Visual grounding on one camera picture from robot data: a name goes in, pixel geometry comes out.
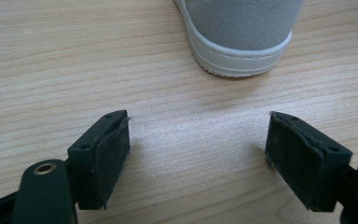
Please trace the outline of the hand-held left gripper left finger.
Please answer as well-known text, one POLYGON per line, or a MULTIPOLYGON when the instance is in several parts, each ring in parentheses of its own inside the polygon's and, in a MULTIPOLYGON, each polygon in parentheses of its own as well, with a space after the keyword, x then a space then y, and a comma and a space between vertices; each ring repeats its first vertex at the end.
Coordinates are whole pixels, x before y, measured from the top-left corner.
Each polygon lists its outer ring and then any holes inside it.
POLYGON ((99 118, 68 149, 74 200, 81 210, 106 207, 130 152, 126 110, 99 118))

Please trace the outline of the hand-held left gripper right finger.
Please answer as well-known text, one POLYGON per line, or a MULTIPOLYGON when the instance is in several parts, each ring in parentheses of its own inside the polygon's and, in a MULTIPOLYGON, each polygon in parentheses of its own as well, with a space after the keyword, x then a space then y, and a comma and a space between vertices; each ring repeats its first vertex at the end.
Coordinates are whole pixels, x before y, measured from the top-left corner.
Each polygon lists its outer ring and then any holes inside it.
POLYGON ((338 178, 349 167, 351 151, 304 120, 273 111, 265 154, 306 208, 335 209, 338 178))

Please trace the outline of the grey shoe with white sole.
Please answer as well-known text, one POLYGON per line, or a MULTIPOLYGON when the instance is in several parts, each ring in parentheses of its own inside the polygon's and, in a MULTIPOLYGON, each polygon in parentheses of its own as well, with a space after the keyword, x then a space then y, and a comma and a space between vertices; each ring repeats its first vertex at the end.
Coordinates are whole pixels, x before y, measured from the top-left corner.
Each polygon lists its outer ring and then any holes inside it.
POLYGON ((304 0, 173 0, 193 55, 221 77, 263 74, 292 38, 304 0))

